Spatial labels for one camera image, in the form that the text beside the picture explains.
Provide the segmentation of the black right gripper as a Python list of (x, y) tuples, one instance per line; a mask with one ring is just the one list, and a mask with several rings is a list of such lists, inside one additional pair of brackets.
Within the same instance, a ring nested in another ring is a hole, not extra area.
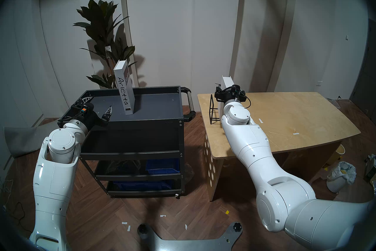
[(214, 93), (214, 97), (216, 98), (217, 102), (226, 103), (229, 100), (235, 100), (239, 102), (246, 101), (246, 94), (244, 90), (241, 90), (239, 85), (232, 85), (225, 89), (221, 88), (221, 84), (216, 83), (216, 90)]

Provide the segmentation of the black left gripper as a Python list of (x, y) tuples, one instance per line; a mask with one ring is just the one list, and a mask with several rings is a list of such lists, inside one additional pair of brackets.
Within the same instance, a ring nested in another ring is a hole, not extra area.
[(76, 103), (59, 119), (59, 128), (63, 128), (67, 123), (76, 123), (76, 121), (84, 124), (88, 131), (94, 126), (106, 127), (111, 118), (112, 106), (107, 109), (102, 115), (102, 118), (99, 118), (94, 111), (94, 105), (90, 103), (92, 99), (93, 96), (88, 96), (84, 97), (83, 100), (76, 101)]

